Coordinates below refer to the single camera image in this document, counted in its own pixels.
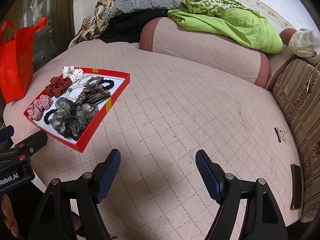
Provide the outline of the person's left hand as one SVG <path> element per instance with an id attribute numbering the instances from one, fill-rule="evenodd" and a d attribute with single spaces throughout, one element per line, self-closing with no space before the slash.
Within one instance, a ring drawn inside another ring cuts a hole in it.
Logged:
<path id="1" fill-rule="evenodd" d="M 1 212 L 3 213 L 3 220 L 12 235 L 18 238 L 18 225 L 14 217 L 11 201 L 7 194 L 1 198 Z"/>

